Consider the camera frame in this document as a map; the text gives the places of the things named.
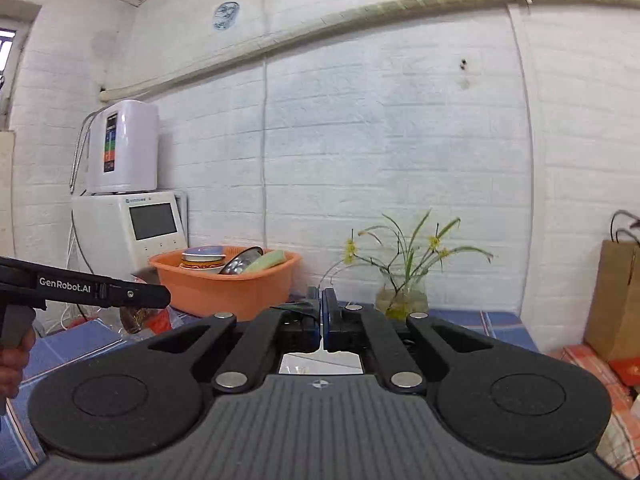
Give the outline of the person left hand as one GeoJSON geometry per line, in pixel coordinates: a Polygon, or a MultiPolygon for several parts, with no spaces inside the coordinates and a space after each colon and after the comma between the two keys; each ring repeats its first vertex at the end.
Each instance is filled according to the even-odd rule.
{"type": "Polygon", "coordinates": [[[14,399],[20,391],[23,372],[29,363],[29,352],[36,342],[36,333],[31,327],[15,349],[2,349],[0,359],[0,394],[14,399]]]}

